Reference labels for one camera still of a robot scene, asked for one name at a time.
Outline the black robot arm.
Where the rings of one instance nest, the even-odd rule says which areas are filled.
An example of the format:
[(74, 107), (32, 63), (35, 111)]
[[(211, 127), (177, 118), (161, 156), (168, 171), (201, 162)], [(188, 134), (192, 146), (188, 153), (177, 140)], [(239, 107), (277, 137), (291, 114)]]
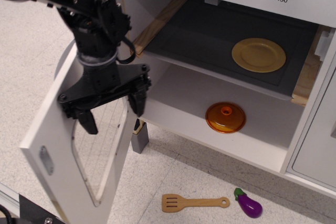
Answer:
[(135, 55), (121, 60), (121, 43), (134, 45), (126, 37), (130, 17), (116, 0), (32, 0), (56, 7), (74, 35), (82, 77), (58, 97), (67, 117), (78, 120), (89, 134), (98, 129), (93, 108), (128, 97), (137, 116), (144, 113), (146, 93), (151, 85), (148, 65), (135, 65)]

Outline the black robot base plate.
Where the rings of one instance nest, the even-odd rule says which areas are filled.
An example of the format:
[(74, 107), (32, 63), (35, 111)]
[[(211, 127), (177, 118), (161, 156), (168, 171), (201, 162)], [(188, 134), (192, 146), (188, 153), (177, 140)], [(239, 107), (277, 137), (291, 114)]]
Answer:
[(22, 195), (19, 195), (19, 218), (16, 223), (65, 224), (60, 218)]

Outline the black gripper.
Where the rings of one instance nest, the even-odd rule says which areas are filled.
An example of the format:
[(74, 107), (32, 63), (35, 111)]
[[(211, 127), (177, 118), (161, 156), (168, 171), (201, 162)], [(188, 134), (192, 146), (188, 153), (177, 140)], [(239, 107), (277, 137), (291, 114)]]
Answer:
[(143, 115), (151, 85), (149, 70), (147, 64), (85, 66), (81, 78), (59, 95), (58, 102), (67, 117), (77, 119), (88, 134), (98, 134), (91, 110), (101, 105), (128, 97), (133, 112)]

